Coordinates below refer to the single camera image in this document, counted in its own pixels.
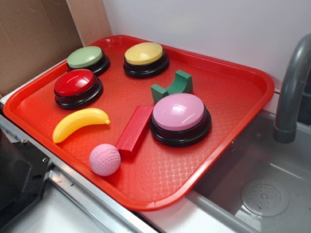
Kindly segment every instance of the red block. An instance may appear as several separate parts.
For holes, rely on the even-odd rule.
[[[127,123],[116,143],[121,156],[133,157],[137,154],[141,143],[149,129],[149,121],[153,106],[139,105]]]

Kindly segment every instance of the toy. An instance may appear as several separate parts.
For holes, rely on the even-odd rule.
[[[54,85],[55,102],[63,109],[85,107],[101,96],[103,85],[88,69],[63,74]]]
[[[139,105],[116,143],[121,156],[133,157],[149,129],[153,106]]]
[[[123,69],[133,78],[149,78],[165,71],[169,58],[160,44],[144,42],[130,47],[124,55]]]
[[[110,124],[109,116],[98,108],[87,108],[71,113],[62,119],[54,129],[53,142],[60,143],[76,130],[95,124]]]
[[[176,71],[174,81],[166,89],[157,84],[151,86],[152,97],[156,103],[168,95],[191,91],[193,91],[192,76],[182,70]]]
[[[118,170],[121,157],[118,149],[113,145],[101,144],[92,150],[89,163],[97,175],[110,176]]]
[[[172,94],[154,107],[150,129],[163,145],[185,147],[207,136],[211,116],[203,102],[188,93]]]
[[[94,74],[100,75],[110,66],[110,60],[104,51],[97,46],[86,46],[74,51],[67,58],[69,70],[89,69]]]

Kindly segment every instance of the pink button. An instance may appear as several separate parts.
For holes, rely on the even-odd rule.
[[[192,94],[178,93],[156,103],[153,117],[156,124],[169,131],[182,131],[196,126],[204,116],[204,104]]]
[[[77,69],[63,74],[55,83],[55,92],[60,96],[74,96],[89,89],[94,83],[94,74],[88,69]]]

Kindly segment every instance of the white wall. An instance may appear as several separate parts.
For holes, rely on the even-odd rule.
[[[311,0],[103,0],[112,33],[258,68],[281,82]]]

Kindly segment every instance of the red button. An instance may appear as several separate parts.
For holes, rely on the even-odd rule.
[[[76,69],[63,74],[55,83],[54,90],[60,96],[75,96],[89,89],[95,81],[88,69]]]

